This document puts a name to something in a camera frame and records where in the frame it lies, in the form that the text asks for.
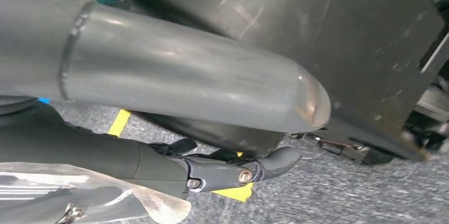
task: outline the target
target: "black metal panel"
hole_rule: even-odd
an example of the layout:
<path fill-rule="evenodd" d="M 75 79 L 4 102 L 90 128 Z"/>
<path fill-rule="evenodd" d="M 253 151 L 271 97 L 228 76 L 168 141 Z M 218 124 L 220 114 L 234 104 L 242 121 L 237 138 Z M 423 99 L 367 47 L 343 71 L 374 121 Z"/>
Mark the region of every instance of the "black metal panel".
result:
<path fill-rule="evenodd" d="M 331 122 L 319 135 L 425 158 L 399 135 L 447 60 L 440 54 L 423 74 L 417 68 L 444 26 L 431 0 L 137 1 L 165 19 L 252 43 L 305 66 L 334 104 Z"/>

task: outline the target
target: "scratch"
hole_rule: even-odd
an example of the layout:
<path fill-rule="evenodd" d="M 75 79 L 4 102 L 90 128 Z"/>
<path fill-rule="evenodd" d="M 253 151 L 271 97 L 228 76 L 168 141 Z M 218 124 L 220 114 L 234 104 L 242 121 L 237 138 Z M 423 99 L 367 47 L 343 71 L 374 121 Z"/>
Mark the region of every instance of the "scratch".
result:
<path fill-rule="evenodd" d="M 407 37 L 408 35 L 410 35 L 410 32 L 411 32 L 411 28 L 407 28 L 407 29 L 405 30 L 405 32 L 402 34 L 402 36 L 405 38 L 405 37 Z"/>
<path fill-rule="evenodd" d="M 243 32 L 241 32 L 240 34 L 240 38 L 243 37 L 243 35 L 245 35 L 245 33 L 257 22 L 257 19 L 262 15 L 262 12 L 264 11 L 265 7 L 261 8 L 259 10 L 259 12 L 257 13 L 257 15 L 253 18 L 253 20 L 251 20 L 251 22 L 249 23 L 249 25 L 243 30 Z"/>
<path fill-rule="evenodd" d="M 421 13 L 416 17 L 416 21 L 421 21 L 421 20 L 423 20 L 423 18 L 424 18 L 424 13 Z"/>
<path fill-rule="evenodd" d="M 223 6 L 223 4 L 225 4 L 225 2 L 227 2 L 228 0 L 222 0 L 220 3 L 220 6 Z"/>
<path fill-rule="evenodd" d="M 234 10 L 241 16 L 243 19 L 245 19 L 248 24 L 251 24 L 251 22 L 254 20 L 254 18 L 249 14 L 243 6 L 240 4 L 236 4 L 234 6 Z"/>
<path fill-rule="evenodd" d="M 319 35 L 319 33 L 321 31 L 322 23 L 323 23 L 324 19 L 327 16 L 327 12 L 329 10 L 330 1 L 331 0 L 326 0 L 326 6 L 324 7 L 324 11 L 323 11 L 323 14 L 321 16 L 320 23 L 318 24 L 318 27 L 317 27 L 317 35 Z"/>

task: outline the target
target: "machine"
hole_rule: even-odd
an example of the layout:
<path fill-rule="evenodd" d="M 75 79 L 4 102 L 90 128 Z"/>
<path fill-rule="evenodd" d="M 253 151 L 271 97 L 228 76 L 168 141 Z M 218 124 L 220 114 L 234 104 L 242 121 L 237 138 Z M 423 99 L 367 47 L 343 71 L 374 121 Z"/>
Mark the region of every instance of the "machine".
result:
<path fill-rule="evenodd" d="M 449 136 L 448 0 L 0 2 L 0 162 L 186 198 L 287 172 L 301 155 L 276 149 L 286 135 L 361 164 L 424 161 Z M 125 108 L 186 138 L 96 135 L 37 97 Z M 195 140 L 220 150 L 187 155 Z"/>

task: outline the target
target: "gray metal tube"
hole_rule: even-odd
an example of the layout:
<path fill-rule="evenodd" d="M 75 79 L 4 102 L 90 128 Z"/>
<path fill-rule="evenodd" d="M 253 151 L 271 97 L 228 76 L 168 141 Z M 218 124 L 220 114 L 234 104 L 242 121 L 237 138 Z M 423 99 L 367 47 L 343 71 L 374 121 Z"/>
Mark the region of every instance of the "gray metal tube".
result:
<path fill-rule="evenodd" d="M 326 91 L 292 60 L 195 29 L 79 1 L 83 4 L 78 13 L 70 11 L 71 17 L 63 22 L 50 18 L 35 22 L 30 6 L 41 0 L 0 0 L 17 4 L 0 9 L 0 21 L 11 24 L 0 32 L 1 59 L 7 60 L 0 65 L 0 95 L 62 96 L 280 132 L 316 130 L 329 119 Z M 33 9 L 59 15 L 61 6 Z M 23 13 L 16 16 L 15 11 Z M 49 41 L 44 35 L 26 34 L 39 31 L 59 38 Z M 48 54 L 47 49 L 55 46 Z M 27 64 L 24 59 L 30 52 L 51 65 Z M 20 68 L 29 73 L 24 76 Z M 50 77 L 49 68 L 59 73 L 53 71 Z M 48 77 L 33 76 L 44 72 Z"/>

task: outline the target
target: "gray carpet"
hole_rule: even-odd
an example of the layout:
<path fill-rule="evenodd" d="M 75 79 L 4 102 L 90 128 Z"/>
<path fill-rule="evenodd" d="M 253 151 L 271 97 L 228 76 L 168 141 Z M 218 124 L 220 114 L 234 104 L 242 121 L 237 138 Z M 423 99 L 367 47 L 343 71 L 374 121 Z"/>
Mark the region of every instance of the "gray carpet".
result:
<path fill-rule="evenodd" d="M 80 104 L 53 105 L 71 123 L 107 132 L 118 109 Z M 131 117 L 123 137 L 172 142 L 180 136 Z M 285 139 L 303 152 L 290 173 L 254 186 L 241 203 L 222 196 L 192 194 L 183 223 L 449 223 L 449 154 L 427 163 L 356 166 L 315 144 Z M 201 146 L 199 151 L 211 151 Z M 133 223 L 152 223 L 140 220 Z"/>

